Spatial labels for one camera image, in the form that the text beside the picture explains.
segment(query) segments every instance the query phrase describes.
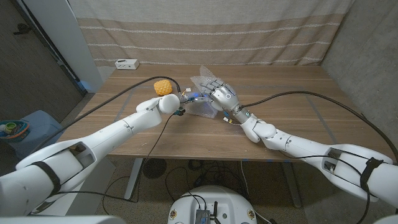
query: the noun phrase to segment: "beige curtain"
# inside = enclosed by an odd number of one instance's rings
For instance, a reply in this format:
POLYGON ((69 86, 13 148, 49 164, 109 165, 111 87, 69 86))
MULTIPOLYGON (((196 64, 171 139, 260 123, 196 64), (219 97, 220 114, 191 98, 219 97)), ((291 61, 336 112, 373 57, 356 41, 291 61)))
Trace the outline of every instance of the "beige curtain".
POLYGON ((69 0, 97 66, 317 65, 352 1, 69 0))

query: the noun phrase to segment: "orange textured ball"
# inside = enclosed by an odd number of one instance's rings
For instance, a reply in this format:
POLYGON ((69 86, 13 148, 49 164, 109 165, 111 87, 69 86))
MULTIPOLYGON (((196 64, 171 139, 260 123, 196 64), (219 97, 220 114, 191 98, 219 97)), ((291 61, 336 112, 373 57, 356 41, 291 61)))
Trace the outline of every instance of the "orange textured ball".
POLYGON ((173 91, 172 84, 168 80, 157 81, 154 84, 156 94, 160 96, 167 95, 173 91))

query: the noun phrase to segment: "wall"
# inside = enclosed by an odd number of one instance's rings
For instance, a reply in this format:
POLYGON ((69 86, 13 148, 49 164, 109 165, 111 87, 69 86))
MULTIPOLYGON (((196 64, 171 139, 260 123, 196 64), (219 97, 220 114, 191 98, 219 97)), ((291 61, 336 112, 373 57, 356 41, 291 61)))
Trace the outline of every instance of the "wall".
POLYGON ((356 0, 322 67, 398 146, 398 2, 356 0))
MULTIPOLYGON (((21 0, 17 2, 25 9, 21 0)), ((88 92, 96 92, 104 81, 67 1, 25 0, 25 3, 83 86, 88 92)))

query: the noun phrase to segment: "black cable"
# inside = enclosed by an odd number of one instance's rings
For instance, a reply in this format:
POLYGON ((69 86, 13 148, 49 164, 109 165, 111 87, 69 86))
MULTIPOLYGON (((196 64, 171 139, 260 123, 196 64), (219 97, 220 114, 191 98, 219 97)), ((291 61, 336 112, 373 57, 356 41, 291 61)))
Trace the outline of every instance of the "black cable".
POLYGON ((240 176, 239 176, 238 174, 235 174, 229 167, 211 166, 211 167, 209 167, 208 169, 205 170, 205 173, 202 174, 202 176, 206 177, 206 175, 207 175, 208 172, 215 172, 215 173, 218 173, 218 172, 219 172, 219 173, 222 173, 222 172, 223 172, 222 170, 211 170, 212 168, 222 168, 222 169, 226 170, 225 173, 231 174, 231 175, 238 181, 238 183, 239 183, 239 186, 240 186, 240 189, 241 189, 241 190, 237 190, 238 193, 240 193, 241 195, 243 195, 243 197, 246 198, 248 201, 251 201, 250 198, 249 198, 248 193, 245 191, 246 188, 245 188, 244 182, 242 181, 242 179, 240 178, 240 176))
MULTIPOLYGON (((170 120, 170 118, 171 118, 172 116, 173 116, 173 114, 167 119, 166 123, 164 124, 163 130, 162 130, 162 132, 160 133, 159 137, 157 138, 157 140, 156 140, 154 146, 153 146, 152 149, 149 151, 147 157, 145 158, 144 164, 145 164, 146 160, 148 159, 149 154, 152 152, 152 150, 154 150, 154 148, 155 148, 157 142, 159 141, 160 137, 162 136, 162 134, 163 134, 163 132, 164 132, 164 129, 166 128, 167 123, 169 122, 169 120, 170 120)), ((141 173, 140 173, 140 175, 138 176, 138 179, 139 179, 139 180, 138 180, 138 186, 137 186, 137 188, 136 188, 136 189, 138 190, 138 192, 137 192, 137 200, 136 200, 136 201, 129 200, 129 199, 125 199, 125 198, 119 198, 119 197, 115 197, 115 196, 111 196, 111 195, 107 195, 107 194, 106 194, 106 193, 108 192, 109 188, 110 188, 116 181, 118 181, 118 180, 120 180, 120 179, 122 179, 122 178, 126 178, 126 177, 120 177, 120 178, 114 180, 114 181, 111 183, 111 185, 109 185, 109 187, 105 190, 105 193, 104 193, 104 194, 99 193, 99 192, 89 192, 89 191, 64 191, 64 192, 59 192, 59 193, 57 193, 57 194, 65 194, 65 193, 84 193, 84 194, 97 194, 97 195, 102 195, 102 196, 103 196, 103 198, 102 198, 102 207, 103 207, 105 213, 109 215, 108 211, 106 211, 105 206, 104 206, 104 198, 105 198, 105 197, 110 197, 110 198, 125 200, 125 201, 132 202, 132 203, 137 203, 138 200, 139 200, 139 185, 140 185, 140 183, 141 183, 141 173)))
POLYGON ((113 198, 113 199, 123 200, 125 202, 135 203, 135 202, 133 202, 131 200, 128 200, 128 199, 125 199, 125 198, 122 198, 122 197, 116 197, 116 196, 112 196, 112 195, 108 195, 108 194, 104 194, 104 193, 90 192, 90 191, 85 191, 85 190, 67 190, 67 191, 55 193, 54 195, 58 195, 58 194, 79 194, 79 193, 82 193, 82 194, 96 194, 96 195, 101 195, 101 196, 105 196, 105 197, 110 197, 110 198, 113 198))
POLYGON ((206 204, 206 201, 205 201, 205 199, 203 198, 203 197, 201 197, 200 195, 193 195, 193 194, 190 194, 190 195, 183 195, 183 196, 181 196, 181 197, 179 197, 178 199, 180 199, 180 198, 185 198, 185 197, 200 197, 203 201, 204 201, 204 203, 205 203, 205 210, 207 209, 207 204, 206 204))
MULTIPOLYGON (((331 157, 331 156, 321 156, 321 155, 302 156, 302 157, 290 157, 290 156, 285 155, 285 154, 282 153, 281 151, 279 151, 279 152, 280 152, 282 155, 284 155, 285 157, 288 157, 288 158, 290 158, 290 159, 306 159, 306 158, 313 158, 313 157, 327 157, 327 158, 336 159, 336 160, 338 160, 338 161, 340 161, 340 162, 343 162, 343 163, 345 163, 346 165, 350 166, 352 169, 355 170, 355 172, 357 172, 359 175, 361 175, 360 171, 357 170, 357 168, 355 168, 353 165, 349 164, 348 162, 346 162, 346 161, 344 161, 344 160, 342 160, 342 159, 337 159, 337 158, 334 158, 334 157, 331 157)), ((365 211, 364 211, 364 213, 363 213, 361 219, 357 222, 357 224, 362 223, 362 221, 365 219, 366 215, 368 214, 369 206, 370 206, 370 203, 371 203, 371 193, 370 193, 370 191, 369 191, 368 184, 366 184, 366 193, 367 193, 367 195, 368 195, 368 198, 367 198, 367 200, 366 200, 366 208, 365 208, 365 211)))
MULTIPOLYGON (((116 183, 118 180, 123 179, 123 178, 128 178, 128 177, 129 177, 129 176, 120 177, 120 178, 117 178, 116 180, 114 180, 114 181, 109 185, 109 187, 105 190, 105 193, 108 193, 108 190, 109 190, 109 189, 112 187, 112 185, 113 185, 114 183, 116 183)), ((105 196, 102 196, 102 208, 104 209, 104 212, 105 212, 107 215, 109 215, 108 211, 105 209, 104 201, 105 201, 105 196)))
POLYGON ((163 130, 162 130, 162 132, 160 133, 159 138, 157 138, 157 140, 156 140, 156 142, 155 142, 155 144, 154 144, 154 147, 152 147, 152 149, 149 151, 147 157, 144 159, 144 165, 145 165, 145 163, 147 162, 147 159, 148 159, 150 153, 154 150, 154 148, 155 148, 157 142, 159 142, 160 137, 162 137, 162 134, 163 134, 163 132, 164 132, 164 129, 166 128, 167 123, 169 122, 170 118, 171 118, 173 115, 174 115, 174 114, 171 114, 171 115, 169 116, 169 118, 167 119, 166 123, 164 124, 163 130))
POLYGON ((289 94, 297 94, 297 93, 308 94, 308 95, 313 95, 313 96, 317 96, 317 97, 323 98, 323 99, 328 100, 328 101, 330 101, 330 102, 332 102, 334 104, 337 104, 337 105, 341 106, 342 108, 344 108, 344 109, 348 110, 349 112, 351 112, 353 115, 355 115, 356 117, 358 117, 359 119, 364 121, 367 125, 369 125, 371 128, 373 128, 373 130, 375 130, 385 140, 385 142, 387 142, 388 146, 391 148, 392 153, 394 153, 394 157, 396 158, 396 162, 398 162, 398 150, 397 150, 397 148, 392 143, 392 141, 378 127, 376 127, 376 125, 372 124, 372 122, 368 121, 364 116, 360 115, 355 110, 353 110, 353 109, 349 108, 348 106, 346 106, 346 105, 344 105, 344 104, 342 104, 342 103, 340 103, 340 102, 338 102, 338 101, 336 101, 334 99, 331 99, 331 98, 329 98, 327 96, 323 96, 321 94, 313 93, 313 92, 310 92, 310 91, 288 91, 288 92, 284 92, 284 93, 275 94, 273 96, 270 96, 268 98, 265 98, 263 100, 255 102, 255 103, 250 103, 248 105, 242 105, 240 108, 245 108, 245 107, 248 107, 248 106, 258 105, 260 103, 263 103, 265 101, 271 100, 271 99, 273 99, 275 97, 278 97, 278 96, 284 96, 284 95, 289 95, 289 94))
POLYGON ((83 115, 81 115, 80 117, 76 118, 76 119, 75 119, 74 121, 72 121, 71 123, 67 124, 67 125, 64 126, 63 128, 61 128, 61 129, 59 129, 58 131, 54 132, 52 135, 50 135, 48 138, 46 138, 44 141, 42 141, 38 146, 36 146, 35 149, 34 149, 30 154, 32 154, 32 153, 38 151, 39 149, 41 149, 41 148, 44 146, 44 144, 45 144, 46 142, 48 142, 49 140, 51 140, 52 138, 54 138, 57 134, 59 134, 59 133, 61 133, 62 131, 66 130, 66 129, 69 128, 71 125, 75 124, 76 122, 78 122, 79 120, 81 120, 82 118, 84 118, 85 116, 91 114, 92 112, 94 112, 94 111, 96 111, 97 109, 101 108, 102 106, 106 105, 106 104, 109 103, 110 101, 113 101, 113 100, 116 99, 117 97, 121 96, 123 93, 125 93, 125 92, 131 90, 132 88, 135 88, 135 87, 137 87, 137 86, 139 86, 139 85, 141 85, 141 84, 143 84, 143 83, 145 83, 145 82, 151 81, 151 80, 156 79, 156 78, 165 78, 165 79, 168 79, 168 80, 173 81, 173 82, 176 84, 176 86, 177 86, 177 91, 178 91, 179 93, 181 92, 180 85, 179 85, 174 79, 172 79, 172 78, 163 77, 163 76, 156 76, 156 77, 152 77, 152 78, 147 78, 146 80, 141 81, 141 82, 139 82, 139 83, 136 83, 136 84, 130 86, 129 88, 127 88, 127 89, 121 91, 120 93, 114 95, 112 98, 106 100, 106 101, 103 102, 102 104, 100 104, 100 105, 94 107, 93 109, 87 111, 85 114, 83 114, 83 115))
MULTIPOLYGON (((167 178, 169 177, 169 175, 170 175, 173 171, 175 171, 175 170, 177 170, 177 169, 183 169, 183 170, 185 170, 185 177, 187 178, 188 193, 190 194, 189 196, 193 195, 193 194, 191 194, 191 192, 189 191, 189 189, 191 189, 191 187, 189 186, 189 181, 188 181, 188 170, 187 170, 185 167, 176 167, 176 168, 174 168, 174 169, 172 169, 172 170, 169 171, 169 173, 166 175, 166 178, 165 178, 165 180, 164 180, 167 193, 168 193, 169 196, 172 198, 173 202, 175 202, 175 200, 174 200, 172 194, 171 194, 170 191, 169 191, 169 187, 167 186, 167 178)), ((199 210, 200 210, 201 208, 200 208, 200 203, 199 203, 198 199, 197 199, 195 196, 193 196, 193 198, 198 202, 199 210)))

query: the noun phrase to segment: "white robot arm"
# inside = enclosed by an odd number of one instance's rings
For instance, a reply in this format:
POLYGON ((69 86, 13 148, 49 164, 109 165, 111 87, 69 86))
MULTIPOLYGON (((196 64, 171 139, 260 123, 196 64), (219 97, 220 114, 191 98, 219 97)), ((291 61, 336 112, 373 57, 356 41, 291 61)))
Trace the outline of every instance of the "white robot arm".
POLYGON ((139 104, 134 113, 89 136, 58 142, 20 161, 16 171, 0 177, 0 216, 27 215, 41 204, 48 207, 81 184, 96 165, 133 135, 157 126, 161 113, 178 110, 176 95, 139 104))
POLYGON ((231 112, 251 141, 261 140, 269 149, 301 158, 350 194, 367 200, 369 189, 372 202, 381 198, 398 208, 398 166, 392 165, 389 157, 352 144, 325 145, 293 136, 242 108, 236 92, 220 79, 202 84, 202 87, 203 93, 213 100, 211 105, 217 110, 231 112))

